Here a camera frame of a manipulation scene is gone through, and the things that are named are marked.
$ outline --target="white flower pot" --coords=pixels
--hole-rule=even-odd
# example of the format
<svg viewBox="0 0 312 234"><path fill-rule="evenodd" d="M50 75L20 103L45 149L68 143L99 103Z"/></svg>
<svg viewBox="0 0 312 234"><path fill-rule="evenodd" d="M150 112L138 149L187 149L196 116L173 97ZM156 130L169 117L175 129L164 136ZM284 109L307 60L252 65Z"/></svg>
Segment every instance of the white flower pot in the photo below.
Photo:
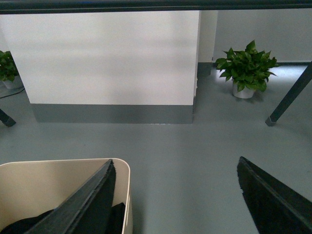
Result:
<svg viewBox="0 0 312 234"><path fill-rule="evenodd" d="M242 91L238 92L237 91L237 84L233 82L233 95L237 98L252 98L254 95L255 91L252 89L248 89L245 87Z"/></svg>
<svg viewBox="0 0 312 234"><path fill-rule="evenodd" d="M2 81L4 83L4 85L6 86L7 89L18 89L23 87L23 82L21 81L20 76L15 76L14 81Z"/></svg>

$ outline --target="gray baseboard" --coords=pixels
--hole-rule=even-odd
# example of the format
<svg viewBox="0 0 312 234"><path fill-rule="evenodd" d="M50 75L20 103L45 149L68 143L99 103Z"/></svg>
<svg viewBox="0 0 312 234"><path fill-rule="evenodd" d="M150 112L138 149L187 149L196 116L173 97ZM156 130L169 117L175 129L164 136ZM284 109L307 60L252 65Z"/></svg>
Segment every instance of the gray baseboard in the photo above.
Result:
<svg viewBox="0 0 312 234"><path fill-rule="evenodd" d="M31 104L38 122L190 124L192 105Z"/></svg>
<svg viewBox="0 0 312 234"><path fill-rule="evenodd" d="M211 72L212 62L199 62L197 66L197 78L208 77Z"/></svg>

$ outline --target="pothos plant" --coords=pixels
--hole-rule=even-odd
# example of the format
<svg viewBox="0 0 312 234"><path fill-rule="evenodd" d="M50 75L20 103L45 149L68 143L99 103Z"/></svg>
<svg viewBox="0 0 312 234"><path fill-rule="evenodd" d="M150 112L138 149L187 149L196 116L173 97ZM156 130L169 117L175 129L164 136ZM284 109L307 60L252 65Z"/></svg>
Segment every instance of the pothos plant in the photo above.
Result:
<svg viewBox="0 0 312 234"><path fill-rule="evenodd" d="M225 53L226 58L216 60L216 69L225 70L220 77L225 77L226 81L232 78L233 82L237 84L238 92L245 87L264 92L267 88L266 82L269 81L269 76L276 76L269 71L270 68L279 66L275 57L270 59L271 52L258 52L254 40L246 46L245 51L234 51L230 48Z"/></svg>
<svg viewBox="0 0 312 234"><path fill-rule="evenodd" d="M1 81L14 81L15 76L18 76L19 72L14 63L13 57L10 51L0 51L0 80Z"/></svg>

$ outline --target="white partition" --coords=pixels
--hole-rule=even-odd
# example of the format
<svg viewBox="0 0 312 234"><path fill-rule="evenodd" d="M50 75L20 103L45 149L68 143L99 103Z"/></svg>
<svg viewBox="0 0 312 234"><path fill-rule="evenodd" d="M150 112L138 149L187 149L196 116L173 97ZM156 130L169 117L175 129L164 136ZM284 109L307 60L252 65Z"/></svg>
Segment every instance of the white partition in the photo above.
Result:
<svg viewBox="0 0 312 234"><path fill-rule="evenodd" d="M192 105L198 11L4 15L36 104Z"/></svg>

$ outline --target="potted plant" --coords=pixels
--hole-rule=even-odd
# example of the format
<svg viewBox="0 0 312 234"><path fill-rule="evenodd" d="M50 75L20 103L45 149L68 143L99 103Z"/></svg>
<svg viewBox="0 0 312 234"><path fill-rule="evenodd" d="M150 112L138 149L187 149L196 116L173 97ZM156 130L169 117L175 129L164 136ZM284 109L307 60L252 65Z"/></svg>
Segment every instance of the potted plant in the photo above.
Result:
<svg viewBox="0 0 312 234"><path fill-rule="evenodd" d="M234 51L230 48L225 53L226 58L216 60L216 69L225 70L220 77L225 77L226 81L232 78L234 96L251 98L256 90L266 90L269 76L275 76L269 69L278 67L275 57L270 59L271 52L258 52L253 40L246 46L245 51Z"/></svg>
<svg viewBox="0 0 312 234"><path fill-rule="evenodd" d="M10 51L0 51L0 80L8 89L23 87L20 75Z"/></svg>

